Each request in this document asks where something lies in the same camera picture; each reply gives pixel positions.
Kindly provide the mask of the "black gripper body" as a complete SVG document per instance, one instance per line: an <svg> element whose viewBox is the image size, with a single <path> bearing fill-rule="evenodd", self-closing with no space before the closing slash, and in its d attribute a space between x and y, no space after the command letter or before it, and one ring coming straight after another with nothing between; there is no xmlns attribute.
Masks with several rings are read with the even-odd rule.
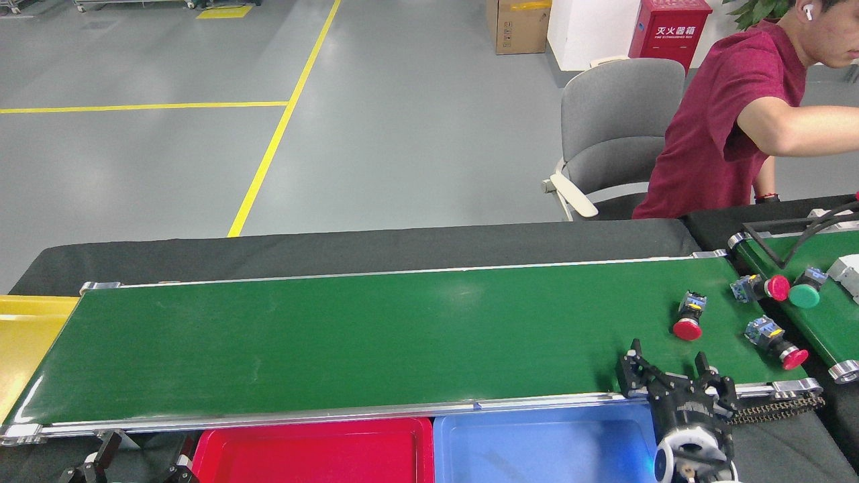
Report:
<svg viewBox="0 0 859 483"><path fill-rule="evenodd" d="M650 394L654 434L660 447L724 449L730 440L728 419L734 411L715 404L714 389L695 388L693 379L671 379L668 394Z"/></svg>

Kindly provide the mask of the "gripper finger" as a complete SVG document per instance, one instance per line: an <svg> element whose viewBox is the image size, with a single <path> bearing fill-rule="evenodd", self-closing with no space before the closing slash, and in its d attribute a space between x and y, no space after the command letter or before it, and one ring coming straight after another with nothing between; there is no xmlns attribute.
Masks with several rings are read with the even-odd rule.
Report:
<svg viewBox="0 0 859 483"><path fill-rule="evenodd" d="M633 339L631 347L620 355L616 367L619 392L625 398L643 394L665 395L672 388L672 380L656 365L645 360L640 339Z"/></svg>
<svg viewBox="0 0 859 483"><path fill-rule="evenodd" d="M101 439L98 451L90 453L82 464L65 468L59 476L59 482L107 482L105 471L123 442L123 432L105 432Z"/></svg>
<svg viewBox="0 0 859 483"><path fill-rule="evenodd" d="M162 482L199 482L199 477L193 471L193 452L195 449L195 440L193 437L186 436L182 440L182 444L174 461L160 475Z"/></svg>
<svg viewBox="0 0 859 483"><path fill-rule="evenodd" d="M707 389L714 389L717 395L715 404L721 409L727 411L739 409L734 380L731 377L722 376L719 370L709 363L705 352L697 352L695 367L697 370L695 388L697 390L706 392Z"/></svg>

